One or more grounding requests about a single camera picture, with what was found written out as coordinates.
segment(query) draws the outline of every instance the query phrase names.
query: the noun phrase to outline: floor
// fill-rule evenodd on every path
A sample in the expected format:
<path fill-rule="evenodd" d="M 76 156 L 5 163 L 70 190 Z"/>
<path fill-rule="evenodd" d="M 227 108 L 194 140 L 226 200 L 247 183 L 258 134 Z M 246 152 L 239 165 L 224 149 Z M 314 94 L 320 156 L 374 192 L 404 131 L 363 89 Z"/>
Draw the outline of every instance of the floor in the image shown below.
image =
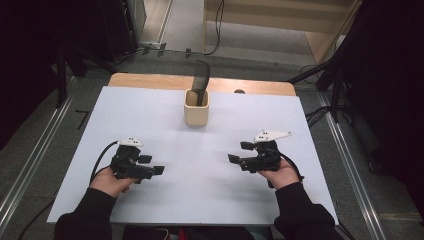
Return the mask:
<path fill-rule="evenodd" d="M 145 0 L 146 9 L 149 9 L 149 2 L 161 1 L 164 1 L 164 6 L 170 3 L 169 0 Z M 152 34 L 156 39 L 147 38 L 144 40 L 145 43 L 167 43 L 167 50 L 184 52 L 186 48 L 190 48 L 193 52 L 200 51 L 199 36 L 202 30 L 203 1 L 173 0 L 171 2 L 172 8 L 164 21 L 166 24 L 163 35 L 156 38 L 159 36 L 156 32 Z M 214 23 L 209 23 L 207 41 L 209 50 L 215 46 L 216 38 L 214 38 L 213 28 Z M 287 80 L 307 67 L 311 67 L 309 65 L 315 64 L 303 32 L 235 24 L 222 25 L 220 48 L 208 59 L 216 66 L 214 76 L 277 81 Z M 185 59 L 183 53 L 169 53 L 163 57 L 150 53 L 145 56 L 132 56 L 119 68 L 124 72 L 134 73 L 187 74 L 190 72 L 187 67 L 189 61 L 191 60 Z M 46 139 L 48 148 L 41 152 L 40 156 L 34 156 L 33 150 L 37 150 L 35 146 L 51 117 L 55 114 L 60 115 L 52 108 L 55 105 L 55 93 L 40 104 L 10 143 L 0 152 L 0 158 L 4 162 L 0 169 L 3 180 L 0 184 L 0 197 L 3 199 L 1 239 L 17 239 L 24 226 L 53 199 L 83 134 L 84 129 L 79 129 L 78 126 L 84 114 L 79 112 L 93 108 L 102 86 L 107 85 L 109 77 L 110 75 L 104 70 L 98 68 L 92 68 L 84 79 L 73 79 L 69 76 L 70 91 L 73 92 L 72 99 L 60 124 L 55 126 L 53 137 Z M 321 106 L 319 94 L 311 84 L 316 80 L 317 77 L 312 76 L 295 85 L 305 113 Z M 339 219 L 355 239 L 424 239 L 424 228 L 419 225 L 422 220 L 405 188 L 390 176 L 370 172 L 366 154 L 354 130 L 342 116 L 339 119 L 341 121 L 338 126 L 381 224 L 383 235 L 375 238 L 371 233 L 372 226 L 361 209 L 361 198 L 355 191 L 353 180 L 349 177 L 349 171 L 342 160 L 340 148 L 334 140 L 331 118 L 326 117 L 311 128 L 311 134 L 322 161 L 322 168 Z M 5 206 L 9 203 L 5 201 L 7 194 L 11 193 L 13 186 L 19 185 L 15 180 L 19 178 L 22 169 L 27 167 L 25 165 L 27 161 L 29 162 L 27 165 L 37 162 L 34 166 L 36 171 L 30 172 L 28 176 L 30 181 L 27 185 L 21 186 L 26 189 L 25 194 L 15 197 L 19 204 L 11 205 L 5 210 Z M 45 223 L 48 212 L 44 212 L 31 226 L 24 239 L 51 239 L 54 226 Z M 114 239 L 120 239 L 121 234 L 122 227 L 114 225 Z M 282 237 L 275 233 L 275 238 Z"/>

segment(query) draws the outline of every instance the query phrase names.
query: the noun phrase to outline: wooden table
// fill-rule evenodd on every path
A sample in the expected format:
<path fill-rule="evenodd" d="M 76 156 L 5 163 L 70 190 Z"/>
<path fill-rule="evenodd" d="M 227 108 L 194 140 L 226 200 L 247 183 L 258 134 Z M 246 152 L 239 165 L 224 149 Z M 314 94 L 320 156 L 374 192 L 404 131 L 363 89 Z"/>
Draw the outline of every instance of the wooden table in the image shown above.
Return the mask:
<path fill-rule="evenodd" d="M 215 22 L 221 0 L 204 0 L 206 22 Z M 361 0 L 225 0 L 222 22 L 305 31 L 315 61 L 322 63 L 353 22 Z"/>
<path fill-rule="evenodd" d="M 191 89 L 192 84 L 193 76 L 128 73 L 116 73 L 112 75 L 109 82 L 109 86 L 114 87 L 140 87 L 172 90 Z M 296 96 L 293 85 L 285 82 L 252 81 L 227 78 L 209 79 L 208 91 L 232 93 L 238 89 L 241 89 L 248 94 Z"/>

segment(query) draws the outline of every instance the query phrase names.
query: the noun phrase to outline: black sleeve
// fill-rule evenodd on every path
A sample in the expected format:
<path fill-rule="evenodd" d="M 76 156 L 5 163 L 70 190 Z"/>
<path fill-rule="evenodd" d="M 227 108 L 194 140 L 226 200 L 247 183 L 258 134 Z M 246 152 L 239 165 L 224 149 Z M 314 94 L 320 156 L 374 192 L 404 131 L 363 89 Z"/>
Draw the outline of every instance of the black sleeve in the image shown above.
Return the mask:
<path fill-rule="evenodd" d="M 334 228 L 333 216 L 320 204 L 313 204 L 302 183 L 293 183 L 275 192 L 280 216 L 275 228 L 288 240 L 343 239 Z"/>
<path fill-rule="evenodd" d="M 112 239 L 110 214 L 116 199 L 88 188 L 78 207 L 62 215 L 56 223 L 54 240 Z"/>

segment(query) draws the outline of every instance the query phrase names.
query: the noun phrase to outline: metal frame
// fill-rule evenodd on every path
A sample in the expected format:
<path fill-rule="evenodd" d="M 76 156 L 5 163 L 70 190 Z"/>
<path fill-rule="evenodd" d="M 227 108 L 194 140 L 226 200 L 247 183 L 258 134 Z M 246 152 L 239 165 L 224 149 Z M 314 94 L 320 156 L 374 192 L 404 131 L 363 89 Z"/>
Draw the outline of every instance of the metal frame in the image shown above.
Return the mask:
<path fill-rule="evenodd" d="M 62 122 L 69 108 L 69 105 L 73 100 L 74 92 L 78 85 L 78 79 L 76 77 L 72 77 L 68 84 L 68 97 L 66 98 L 62 107 L 54 111 L 49 123 L 41 134 L 41 137 L 39 138 L 34 149 L 32 150 L 31 155 L 16 178 L 15 183 L 12 185 L 6 197 L 3 199 L 0 207 L 0 238 L 4 234 L 7 224 L 12 218 L 13 213 L 15 212 L 20 200 L 22 199 L 26 189 L 28 188 L 28 185 L 31 182 L 32 177 L 34 176 L 38 166 L 43 159 L 44 153 L 49 147 L 51 140 L 53 139 L 60 123 Z"/>
<path fill-rule="evenodd" d="M 321 92 L 318 92 L 318 98 L 321 106 L 330 106 L 330 102 Z M 371 198 L 367 193 L 352 155 L 350 154 L 349 147 L 343 137 L 340 125 L 334 121 L 330 113 L 326 114 L 326 118 L 372 239 L 387 239 L 374 209 L 374 205 L 372 204 Z"/>

